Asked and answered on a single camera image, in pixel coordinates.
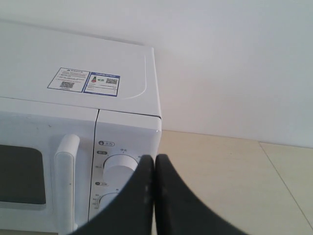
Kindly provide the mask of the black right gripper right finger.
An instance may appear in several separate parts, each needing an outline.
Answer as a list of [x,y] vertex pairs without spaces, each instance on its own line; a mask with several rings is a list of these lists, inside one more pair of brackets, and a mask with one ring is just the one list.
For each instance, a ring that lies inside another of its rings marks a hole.
[[186,185],[166,154],[155,160],[155,219],[158,235],[245,235],[207,207]]

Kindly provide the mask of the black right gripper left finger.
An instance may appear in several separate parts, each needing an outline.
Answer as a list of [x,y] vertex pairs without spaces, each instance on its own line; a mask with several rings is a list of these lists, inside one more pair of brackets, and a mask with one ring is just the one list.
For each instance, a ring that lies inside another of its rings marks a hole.
[[153,218],[154,160],[143,155],[122,191],[74,235],[150,235]]

